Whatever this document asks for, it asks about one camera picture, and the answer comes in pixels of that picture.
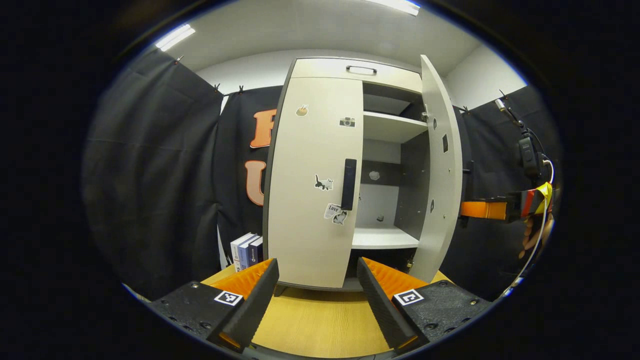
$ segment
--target cabinet handle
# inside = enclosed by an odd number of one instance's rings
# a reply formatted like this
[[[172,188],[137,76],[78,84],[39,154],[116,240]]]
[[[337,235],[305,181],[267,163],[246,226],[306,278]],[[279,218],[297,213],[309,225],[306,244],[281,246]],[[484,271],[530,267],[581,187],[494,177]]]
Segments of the cabinet handle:
[[[353,193],[356,187],[356,165],[358,160],[344,160],[344,180],[342,181],[342,205],[343,210],[353,210]]]
[[[353,66],[353,65],[347,65],[347,71],[350,71],[352,67],[359,67],[361,69],[368,69],[368,70],[373,70],[373,75],[377,74],[378,71],[372,67],[364,67],[364,66]]]

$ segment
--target white wall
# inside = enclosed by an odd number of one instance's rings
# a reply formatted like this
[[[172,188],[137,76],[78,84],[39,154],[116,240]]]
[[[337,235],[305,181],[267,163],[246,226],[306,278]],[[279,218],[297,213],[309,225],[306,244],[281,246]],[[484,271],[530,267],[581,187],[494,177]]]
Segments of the white wall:
[[[475,108],[527,83],[498,54],[484,45],[473,50],[445,77],[453,105]]]
[[[419,67],[381,56],[356,53],[353,51],[304,49],[274,51],[272,53],[245,56],[244,58],[207,67],[206,69],[196,72],[196,74],[212,85],[220,84],[219,90],[223,94],[236,92],[241,85],[245,90],[284,85],[291,62],[293,59],[302,56],[343,56],[360,58],[388,63],[420,73]],[[223,99],[223,108],[226,103],[227,97]]]

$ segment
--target white cable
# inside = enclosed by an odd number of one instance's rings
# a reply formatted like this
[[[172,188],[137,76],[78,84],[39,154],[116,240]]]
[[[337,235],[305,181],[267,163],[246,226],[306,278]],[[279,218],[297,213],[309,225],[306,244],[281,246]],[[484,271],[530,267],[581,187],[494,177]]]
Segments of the white cable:
[[[551,162],[551,160],[543,160],[542,163],[545,165],[549,164],[551,166],[551,180],[549,181],[549,183],[553,184],[554,183],[554,164]]]
[[[516,276],[515,280],[511,283],[511,285],[509,285],[508,288],[506,288],[504,290],[504,292],[502,294],[505,294],[510,288],[515,286],[516,282],[518,281],[518,279],[520,278],[520,276],[522,275],[524,270],[527,268],[527,266],[529,266],[529,263],[531,262],[531,259],[533,258],[533,255],[536,253],[536,250],[538,249],[538,245],[540,244],[540,239],[542,239],[542,233],[544,233],[544,231],[545,231],[545,222],[546,221],[547,221],[547,198],[545,198],[545,210],[542,213],[542,226],[540,227],[540,234],[538,235],[538,240],[536,241],[536,245],[533,247],[533,251],[531,252],[531,255],[529,256],[529,260],[527,260],[527,263],[522,267],[522,270],[520,271],[518,276]]]

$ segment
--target black door handle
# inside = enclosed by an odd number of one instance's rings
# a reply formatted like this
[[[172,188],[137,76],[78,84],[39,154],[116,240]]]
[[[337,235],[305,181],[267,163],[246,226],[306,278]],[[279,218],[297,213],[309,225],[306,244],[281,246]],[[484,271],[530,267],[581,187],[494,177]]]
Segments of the black door handle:
[[[344,180],[342,181],[342,205],[343,210],[353,210],[353,193],[356,187],[356,165],[358,160],[344,160]]]

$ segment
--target blue book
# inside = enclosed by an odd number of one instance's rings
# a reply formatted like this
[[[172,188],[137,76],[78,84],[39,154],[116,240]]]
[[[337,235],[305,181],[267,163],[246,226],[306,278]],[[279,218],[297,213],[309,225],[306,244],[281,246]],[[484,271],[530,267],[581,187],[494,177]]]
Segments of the blue book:
[[[256,265],[262,261],[262,237],[253,240],[249,244],[249,266]]]
[[[240,255],[238,253],[238,246],[253,239],[254,237],[255,234],[247,233],[231,242],[231,255],[234,258],[234,267],[236,268],[236,272],[240,271]]]
[[[240,257],[240,270],[244,270],[249,267],[249,252],[247,248],[251,241],[257,239],[258,235],[253,235],[249,240],[246,240],[242,244],[238,245],[238,256]]]

